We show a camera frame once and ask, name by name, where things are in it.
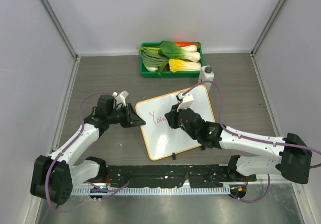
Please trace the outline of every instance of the white bottle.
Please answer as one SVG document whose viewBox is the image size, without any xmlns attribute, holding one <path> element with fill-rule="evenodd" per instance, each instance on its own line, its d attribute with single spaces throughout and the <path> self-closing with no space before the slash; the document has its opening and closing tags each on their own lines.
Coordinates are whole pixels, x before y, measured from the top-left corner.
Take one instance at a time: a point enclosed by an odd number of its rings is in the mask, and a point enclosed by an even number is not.
<svg viewBox="0 0 321 224">
<path fill-rule="evenodd" d="M 213 79 L 214 79 L 214 73 L 212 71 L 212 68 L 210 66 L 202 67 L 198 82 L 202 82 L 205 80 L 213 81 Z M 203 85 L 206 87 L 207 92 L 209 92 L 212 84 L 210 82 L 206 82 L 206 83 L 203 83 Z"/>
</svg>

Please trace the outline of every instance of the floor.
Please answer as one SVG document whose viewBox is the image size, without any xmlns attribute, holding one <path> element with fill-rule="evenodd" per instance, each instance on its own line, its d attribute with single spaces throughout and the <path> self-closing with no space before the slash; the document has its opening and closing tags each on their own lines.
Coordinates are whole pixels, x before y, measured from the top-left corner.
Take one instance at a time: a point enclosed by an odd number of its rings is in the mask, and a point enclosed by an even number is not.
<svg viewBox="0 0 321 224">
<path fill-rule="evenodd" d="M 257 199 L 266 185 L 252 184 L 246 199 Z M 267 197 L 258 203 L 242 203 L 228 195 L 117 196 L 85 203 L 88 196 L 72 196 L 60 210 L 48 211 L 42 200 L 36 223 L 153 223 L 153 224 L 303 224 L 292 184 L 272 184 Z"/>
<path fill-rule="evenodd" d="M 214 80 L 220 85 L 225 106 L 224 124 L 236 129 L 261 135 L 274 136 L 271 120 L 249 54 L 205 54 L 205 65 L 210 65 Z M 126 101 L 133 106 L 142 99 L 188 88 L 196 78 L 143 78 L 139 72 L 139 56 L 82 57 L 74 84 L 60 145 L 79 128 L 79 104 L 86 96 L 100 91 L 127 90 Z M 218 121 L 220 98 L 212 86 L 210 101 Z M 97 104 L 97 97 L 84 104 L 84 116 Z M 120 125 L 109 130 L 80 157 L 88 156 L 106 160 L 108 165 L 161 165 L 161 164 L 226 164 L 230 156 L 242 154 L 233 150 L 192 149 L 171 157 L 152 161 L 148 158 L 139 127 L 123 129 Z"/>
</svg>

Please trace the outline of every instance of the white wall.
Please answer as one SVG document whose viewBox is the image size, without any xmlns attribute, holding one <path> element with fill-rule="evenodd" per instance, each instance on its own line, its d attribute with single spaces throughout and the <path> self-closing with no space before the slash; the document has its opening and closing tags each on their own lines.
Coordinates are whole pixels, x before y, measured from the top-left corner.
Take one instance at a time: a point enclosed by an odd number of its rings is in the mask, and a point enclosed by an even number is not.
<svg viewBox="0 0 321 224">
<path fill-rule="evenodd" d="M 288 0 L 257 54 L 281 132 L 293 132 L 321 149 L 321 0 Z M 313 164 L 321 158 L 313 154 Z M 310 171 L 316 214 L 321 169 Z"/>
<path fill-rule="evenodd" d="M 0 0 L 0 223 L 23 223 L 73 59 L 39 0 Z"/>
<path fill-rule="evenodd" d="M 200 41 L 252 50 L 278 0 L 49 0 L 80 54 L 136 52 L 142 42 Z"/>
</svg>

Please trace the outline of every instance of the yellow vegetable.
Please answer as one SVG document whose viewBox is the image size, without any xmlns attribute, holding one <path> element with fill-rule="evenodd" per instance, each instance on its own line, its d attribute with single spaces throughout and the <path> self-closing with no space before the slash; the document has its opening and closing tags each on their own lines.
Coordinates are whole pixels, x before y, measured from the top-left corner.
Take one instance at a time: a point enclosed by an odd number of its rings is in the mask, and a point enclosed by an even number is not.
<svg viewBox="0 0 321 224">
<path fill-rule="evenodd" d="M 180 59 L 170 59 L 170 70 L 172 72 L 180 71 L 201 71 L 201 65 L 198 62 L 188 62 Z"/>
</svg>

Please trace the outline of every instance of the green tray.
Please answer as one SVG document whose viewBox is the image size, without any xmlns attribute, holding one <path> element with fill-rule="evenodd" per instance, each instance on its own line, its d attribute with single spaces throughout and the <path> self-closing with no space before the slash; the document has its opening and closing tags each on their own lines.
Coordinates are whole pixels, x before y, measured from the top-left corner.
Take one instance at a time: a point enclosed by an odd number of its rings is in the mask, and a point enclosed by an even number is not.
<svg viewBox="0 0 321 224">
<path fill-rule="evenodd" d="M 203 55 L 202 55 L 202 47 L 201 43 L 194 42 L 199 44 L 198 52 L 201 54 L 200 64 L 201 66 L 204 66 L 203 63 Z M 159 46 L 160 42 L 144 42 L 141 46 L 142 47 L 155 47 Z M 140 73 L 143 77 L 199 77 L 200 72 L 198 71 L 192 71 L 192 72 L 161 72 L 160 76 L 157 72 L 148 72 L 145 68 L 144 64 L 142 63 L 142 59 L 140 59 Z"/>
</svg>

